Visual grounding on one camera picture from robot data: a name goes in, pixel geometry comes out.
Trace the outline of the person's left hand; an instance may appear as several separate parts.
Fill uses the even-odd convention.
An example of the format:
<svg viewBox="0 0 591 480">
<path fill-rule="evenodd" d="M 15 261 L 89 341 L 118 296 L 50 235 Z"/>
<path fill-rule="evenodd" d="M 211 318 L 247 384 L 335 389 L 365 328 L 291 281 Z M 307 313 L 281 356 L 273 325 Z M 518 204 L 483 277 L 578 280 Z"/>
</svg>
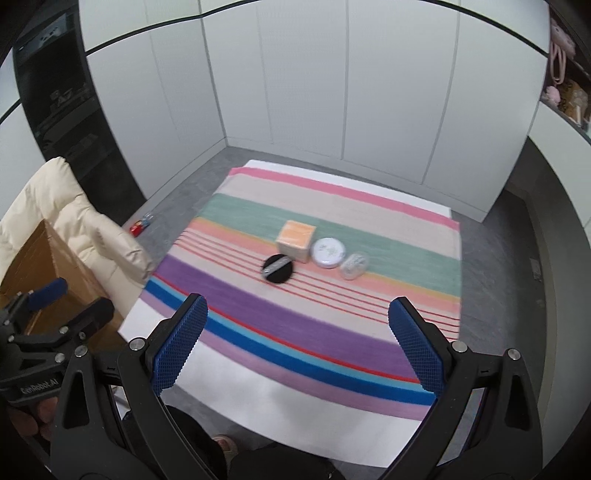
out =
<svg viewBox="0 0 591 480">
<path fill-rule="evenodd" d="M 23 438 L 40 434 L 45 440 L 50 441 L 57 405 L 58 398 L 51 397 L 24 409 L 9 408 L 8 415 Z"/>
</svg>

